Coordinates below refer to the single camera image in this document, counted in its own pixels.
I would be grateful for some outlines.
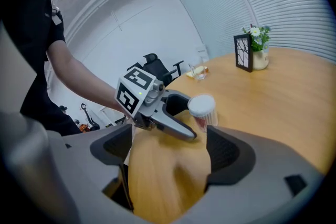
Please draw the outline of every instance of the person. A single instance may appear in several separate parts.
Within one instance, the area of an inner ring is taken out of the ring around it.
[[[114,99],[115,89],[91,73],[67,48],[60,11],[51,0],[2,0],[0,19],[14,44],[37,76],[20,110],[47,130],[61,135],[80,133],[71,117],[47,93],[45,61],[59,80],[81,97],[123,112]]]
[[[59,109],[61,109],[61,111],[64,113],[64,114],[67,114],[67,107],[66,106],[64,106],[64,105],[60,105],[59,106]]]
[[[91,131],[91,128],[89,127],[88,124],[81,124],[79,120],[74,120],[73,122],[77,125],[77,127],[82,133],[87,133]]]

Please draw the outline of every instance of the white flower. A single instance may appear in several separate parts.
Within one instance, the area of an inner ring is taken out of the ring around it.
[[[257,43],[257,44],[259,44],[259,45],[262,45],[262,41],[261,41],[261,38],[260,37],[255,37],[254,38],[254,41]]]
[[[251,35],[254,37],[258,37],[260,35],[260,30],[258,27],[252,27],[250,29]]]

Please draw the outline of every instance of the chair backrest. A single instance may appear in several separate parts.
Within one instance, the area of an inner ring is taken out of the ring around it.
[[[147,54],[147,55],[144,55],[144,58],[146,59],[147,63],[151,63],[157,60],[158,57],[156,54]]]
[[[168,73],[168,70],[160,59],[155,59],[151,63],[145,63],[142,70],[156,76],[158,80],[163,81],[165,86],[168,86],[173,80],[172,75],[163,77],[164,74]]]

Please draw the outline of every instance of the picture frame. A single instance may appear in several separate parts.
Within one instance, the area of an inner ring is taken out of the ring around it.
[[[253,52],[251,49],[251,35],[243,34],[234,36],[236,67],[239,67],[247,72],[253,70]]]

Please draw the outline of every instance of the flower vase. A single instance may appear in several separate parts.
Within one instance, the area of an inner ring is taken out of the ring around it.
[[[253,52],[253,69],[262,70],[268,66],[268,45],[264,45],[264,49]]]

